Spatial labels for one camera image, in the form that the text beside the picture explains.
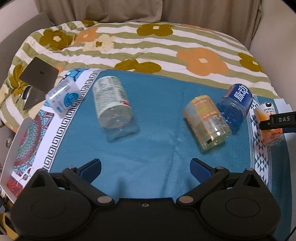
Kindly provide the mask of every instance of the white bottle label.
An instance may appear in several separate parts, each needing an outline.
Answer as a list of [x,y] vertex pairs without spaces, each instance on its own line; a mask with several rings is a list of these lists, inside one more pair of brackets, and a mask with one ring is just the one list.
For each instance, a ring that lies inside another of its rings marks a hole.
[[95,105],[98,117],[113,107],[123,105],[131,108],[120,80],[114,76],[105,76],[98,79],[93,86]]

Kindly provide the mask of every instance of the colorful mandala pattern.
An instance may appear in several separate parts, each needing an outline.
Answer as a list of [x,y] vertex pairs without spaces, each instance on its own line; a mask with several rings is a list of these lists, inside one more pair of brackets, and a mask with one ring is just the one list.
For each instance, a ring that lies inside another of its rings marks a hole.
[[9,190],[16,196],[18,197],[19,194],[22,192],[22,190],[24,189],[24,187],[19,184],[13,176],[10,176],[10,178],[7,181],[7,187],[9,188]]
[[30,124],[26,134],[21,141],[13,168],[13,171],[18,176],[21,177],[22,174],[26,172],[29,167],[32,166],[37,149],[53,116],[53,113],[40,110]]

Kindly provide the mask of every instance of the blue gripper pad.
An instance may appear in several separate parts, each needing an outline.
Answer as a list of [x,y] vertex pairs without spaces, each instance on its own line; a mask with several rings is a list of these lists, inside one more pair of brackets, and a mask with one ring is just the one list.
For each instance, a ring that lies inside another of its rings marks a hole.
[[88,183],[92,183],[101,173],[102,164],[99,159],[93,159],[77,169],[77,173]]
[[193,158],[190,162],[190,172],[200,183],[203,183],[215,173],[215,170],[197,158]]

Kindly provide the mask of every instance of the floral bedspread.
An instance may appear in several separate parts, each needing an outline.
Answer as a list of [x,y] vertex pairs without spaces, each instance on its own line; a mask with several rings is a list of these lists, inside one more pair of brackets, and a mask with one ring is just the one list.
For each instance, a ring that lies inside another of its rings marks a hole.
[[277,98],[261,65],[226,34],[163,22],[74,21],[32,33],[15,54],[0,89],[0,124],[15,132],[44,104],[23,111],[27,84],[19,76],[35,56],[59,70],[56,83],[74,68],[120,69],[224,89],[242,83],[256,95]]

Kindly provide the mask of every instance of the screw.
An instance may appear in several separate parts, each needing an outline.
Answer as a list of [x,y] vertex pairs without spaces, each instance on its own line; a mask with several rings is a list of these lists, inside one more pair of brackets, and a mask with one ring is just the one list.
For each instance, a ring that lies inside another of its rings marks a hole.
[[193,202],[193,197],[191,197],[191,196],[182,196],[182,197],[179,197],[179,201],[182,202],[182,203],[191,203],[191,202]]
[[109,203],[111,201],[112,201],[112,198],[109,196],[100,196],[98,198],[98,202],[100,202],[100,203]]

